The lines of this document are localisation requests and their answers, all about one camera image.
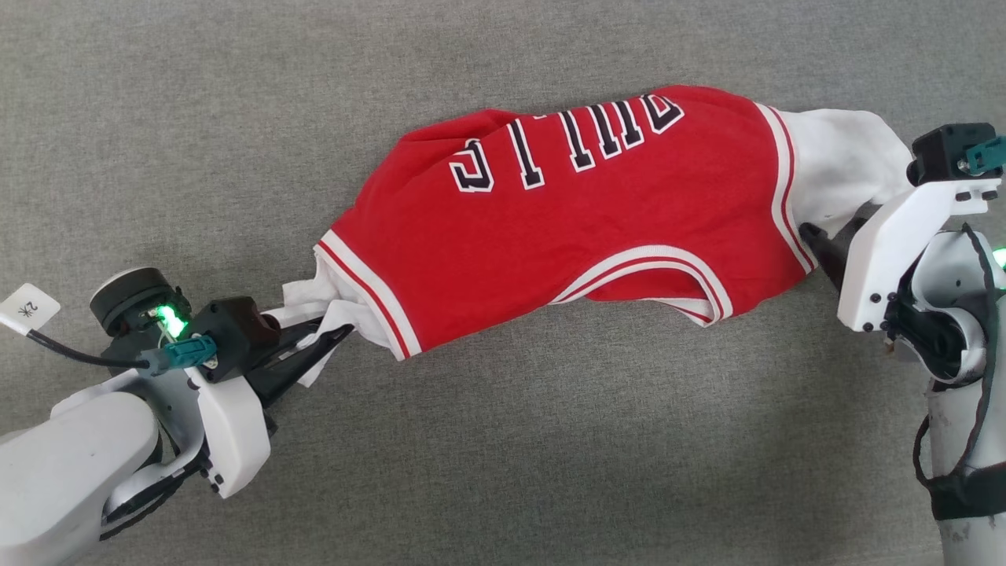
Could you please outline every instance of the red fabric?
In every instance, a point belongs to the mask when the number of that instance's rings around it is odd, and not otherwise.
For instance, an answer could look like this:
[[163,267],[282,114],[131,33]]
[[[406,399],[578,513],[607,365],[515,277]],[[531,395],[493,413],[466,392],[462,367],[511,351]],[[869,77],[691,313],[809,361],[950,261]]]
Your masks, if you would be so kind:
[[[609,159],[592,110],[571,110],[595,162],[579,172],[560,114],[487,110],[401,138],[332,230],[400,305],[407,322],[389,326],[404,357],[415,352],[404,348],[399,327],[410,327],[421,349],[430,350],[575,294],[570,287],[577,277],[627,249],[673,246],[706,266],[640,251],[578,289],[619,270],[670,261],[624,273],[588,297],[708,300],[714,313],[697,319],[714,322],[720,318],[715,306],[724,317],[746,313],[806,274],[810,261],[802,261],[773,218],[774,197],[787,181],[778,178],[777,148],[790,150],[763,111],[713,88],[668,86],[652,93],[683,116],[657,134],[644,99],[628,100],[643,142],[627,149],[618,107],[603,105],[621,149]],[[654,104],[667,110],[662,100]],[[544,177],[541,186],[524,186],[508,127],[515,120]],[[491,191],[459,188],[451,163],[476,170],[471,156],[459,154],[471,139],[480,140]],[[785,227],[792,236],[792,226]],[[356,277],[339,251],[323,247],[323,255]],[[725,297],[708,293],[706,267]],[[391,318],[372,291],[364,295],[381,317]]]

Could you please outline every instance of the white and red striped trim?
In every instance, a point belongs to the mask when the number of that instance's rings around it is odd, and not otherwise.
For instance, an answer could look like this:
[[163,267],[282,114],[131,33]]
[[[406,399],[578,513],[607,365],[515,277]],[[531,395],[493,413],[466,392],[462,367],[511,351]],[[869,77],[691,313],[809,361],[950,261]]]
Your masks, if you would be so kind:
[[401,361],[423,352],[412,326],[394,294],[345,241],[329,229],[315,245],[315,251],[377,316],[396,359]]
[[702,288],[706,299],[646,301],[669,305],[702,327],[733,315],[733,304],[730,303],[726,289],[708,263],[698,255],[673,245],[642,245],[615,253],[577,276],[551,305],[574,302],[620,276],[650,268],[674,268],[691,274]]
[[796,220],[793,219],[793,206],[790,203],[793,175],[796,171],[793,141],[790,139],[790,132],[786,129],[783,118],[776,112],[776,109],[758,103],[756,106],[762,111],[762,115],[765,116],[766,122],[772,129],[772,135],[776,139],[776,152],[779,155],[779,173],[776,177],[776,192],[772,200],[772,218],[776,222],[779,233],[790,245],[790,249],[800,261],[800,265],[804,267],[804,272],[810,272],[817,261],[797,231]]

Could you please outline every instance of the cable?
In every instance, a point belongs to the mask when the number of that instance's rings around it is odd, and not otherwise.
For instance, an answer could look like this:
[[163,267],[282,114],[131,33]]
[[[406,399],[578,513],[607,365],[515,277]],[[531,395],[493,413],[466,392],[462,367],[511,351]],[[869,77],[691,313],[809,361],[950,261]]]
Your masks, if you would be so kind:
[[77,352],[75,350],[72,350],[70,348],[67,348],[37,331],[29,331],[28,338],[38,343],[39,345],[51,350],[56,354],[69,358],[74,362],[80,362],[81,364],[91,364],[92,366],[102,366],[103,368],[122,368],[125,370],[130,370],[130,369],[145,370],[150,367],[150,363],[145,360],[137,360],[129,362],[126,360],[109,360],[107,358],[90,356]]

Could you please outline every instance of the black strap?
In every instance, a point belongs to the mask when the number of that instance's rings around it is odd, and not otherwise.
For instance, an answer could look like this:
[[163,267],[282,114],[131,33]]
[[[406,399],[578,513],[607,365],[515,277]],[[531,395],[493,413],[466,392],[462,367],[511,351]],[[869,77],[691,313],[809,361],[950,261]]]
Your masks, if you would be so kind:
[[992,381],[999,349],[999,311],[997,306],[999,294],[996,293],[992,265],[985,253],[985,248],[982,247],[981,240],[967,223],[962,227],[962,231],[971,238],[985,278],[986,307],[989,317],[985,326],[988,335],[988,349],[986,350],[985,373],[981,378],[982,397],[975,409],[975,426],[972,427],[971,433],[968,435],[968,442],[965,444],[961,458],[950,474],[930,479],[923,471],[919,457],[923,439],[930,430],[930,417],[927,416],[923,420],[918,432],[915,433],[915,442],[911,451],[915,479],[930,492],[933,517],[937,521],[988,517],[1006,513],[1006,462],[972,470],[970,474],[968,468],[968,460],[971,459],[972,453],[975,451],[975,444],[978,442],[978,436],[985,425],[985,417],[992,400]]

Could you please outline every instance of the white tag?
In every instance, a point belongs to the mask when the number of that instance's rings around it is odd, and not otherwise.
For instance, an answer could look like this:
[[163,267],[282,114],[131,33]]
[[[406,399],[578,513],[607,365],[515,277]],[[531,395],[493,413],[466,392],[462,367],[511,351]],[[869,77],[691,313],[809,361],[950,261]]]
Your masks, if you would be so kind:
[[26,336],[37,331],[59,313],[59,304],[31,282],[25,282],[14,295],[0,304],[0,323]]

